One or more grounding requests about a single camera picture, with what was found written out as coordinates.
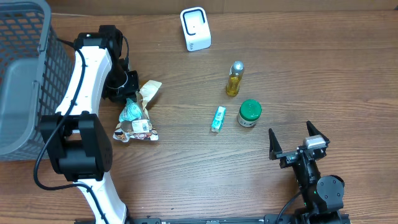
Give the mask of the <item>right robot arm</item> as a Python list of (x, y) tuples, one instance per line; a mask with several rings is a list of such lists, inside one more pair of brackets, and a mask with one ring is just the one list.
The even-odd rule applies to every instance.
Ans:
[(266, 223), (347, 224), (349, 215), (342, 215), (344, 180), (337, 175), (321, 176), (316, 161), (326, 156), (330, 140), (310, 122), (309, 137), (295, 151), (283, 152), (269, 129), (269, 159), (279, 160), (280, 167), (292, 167), (298, 183), (296, 193), (277, 215), (266, 215)]

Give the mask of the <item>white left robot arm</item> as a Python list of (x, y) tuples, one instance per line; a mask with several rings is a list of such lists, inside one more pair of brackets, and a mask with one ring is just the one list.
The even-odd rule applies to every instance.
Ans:
[(113, 149), (98, 111), (102, 99), (136, 99), (139, 78), (122, 58), (127, 38), (114, 25), (82, 32), (73, 42), (75, 66), (55, 114), (40, 120), (44, 147), (34, 166), (34, 181), (48, 191), (78, 188), (94, 213), (93, 223), (132, 223), (119, 198), (110, 169)]

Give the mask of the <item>yellow oil bottle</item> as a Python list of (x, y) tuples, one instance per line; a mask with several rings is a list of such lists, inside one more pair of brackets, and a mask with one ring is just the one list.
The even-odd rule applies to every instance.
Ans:
[(235, 61), (229, 71), (226, 94), (236, 96), (239, 93), (240, 82), (244, 74), (244, 64), (242, 61)]

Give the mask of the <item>green lid jar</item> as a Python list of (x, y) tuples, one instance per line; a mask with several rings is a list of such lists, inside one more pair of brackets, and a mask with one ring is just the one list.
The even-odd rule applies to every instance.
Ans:
[(261, 104), (256, 100), (244, 101), (237, 115), (238, 123), (246, 128), (250, 128), (256, 125), (262, 113)]

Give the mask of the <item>beige Pantree snack pouch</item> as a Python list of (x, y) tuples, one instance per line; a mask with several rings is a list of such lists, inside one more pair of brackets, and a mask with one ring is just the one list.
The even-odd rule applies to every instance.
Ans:
[(141, 108), (142, 116), (133, 121), (119, 122), (113, 133), (115, 140), (129, 142), (132, 139), (149, 141), (157, 141), (159, 139), (158, 132), (150, 121), (146, 106), (155, 97), (161, 86), (161, 82), (149, 80), (136, 93), (136, 103)]

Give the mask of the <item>teal snack packet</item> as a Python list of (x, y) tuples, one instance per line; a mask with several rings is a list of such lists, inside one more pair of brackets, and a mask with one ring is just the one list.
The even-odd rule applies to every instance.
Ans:
[(141, 118), (141, 116), (142, 116), (142, 111), (139, 105), (132, 99), (128, 98), (126, 100), (126, 105), (124, 109), (119, 115), (119, 122), (133, 121), (135, 119)]

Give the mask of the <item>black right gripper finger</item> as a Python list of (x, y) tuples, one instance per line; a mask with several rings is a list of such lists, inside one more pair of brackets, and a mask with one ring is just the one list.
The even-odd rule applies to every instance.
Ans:
[(270, 141), (269, 159), (276, 160), (278, 159), (277, 156), (282, 153), (282, 148), (271, 128), (269, 128), (269, 141)]
[(326, 142), (326, 145), (330, 143), (330, 140), (323, 134), (321, 133), (313, 124), (311, 121), (306, 122), (307, 125), (307, 131), (309, 133), (309, 136), (316, 136), (320, 135)]

